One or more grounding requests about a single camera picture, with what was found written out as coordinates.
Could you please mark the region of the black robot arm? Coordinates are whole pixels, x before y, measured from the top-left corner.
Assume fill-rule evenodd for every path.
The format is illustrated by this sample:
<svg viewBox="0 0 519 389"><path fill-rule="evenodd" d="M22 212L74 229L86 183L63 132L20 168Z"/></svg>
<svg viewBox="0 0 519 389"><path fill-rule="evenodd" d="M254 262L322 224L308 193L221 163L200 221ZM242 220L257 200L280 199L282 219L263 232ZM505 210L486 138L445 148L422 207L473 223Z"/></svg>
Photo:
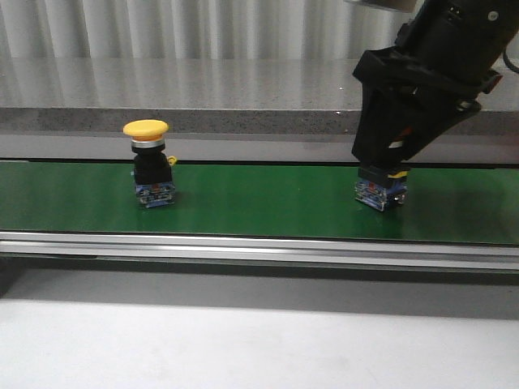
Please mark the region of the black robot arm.
<svg viewBox="0 0 519 389"><path fill-rule="evenodd" d="M477 114L517 32L516 1L426 1L393 46L365 51L353 72L362 84L352 148L360 164L391 169Z"/></svg>

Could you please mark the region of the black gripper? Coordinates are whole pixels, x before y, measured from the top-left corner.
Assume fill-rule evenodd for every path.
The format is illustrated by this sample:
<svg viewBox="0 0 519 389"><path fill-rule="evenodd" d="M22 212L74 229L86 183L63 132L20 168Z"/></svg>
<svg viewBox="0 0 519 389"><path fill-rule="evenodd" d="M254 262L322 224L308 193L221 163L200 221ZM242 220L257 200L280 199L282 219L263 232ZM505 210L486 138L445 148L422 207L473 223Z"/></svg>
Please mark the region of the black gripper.
<svg viewBox="0 0 519 389"><path fill-rule="evenodd" d="M353 75L362 84L362 112L352 153L375 167L399 165L476 115L478 95L501 80L489 70L475 85L462 83L393 47L365 51Z"/></svg>

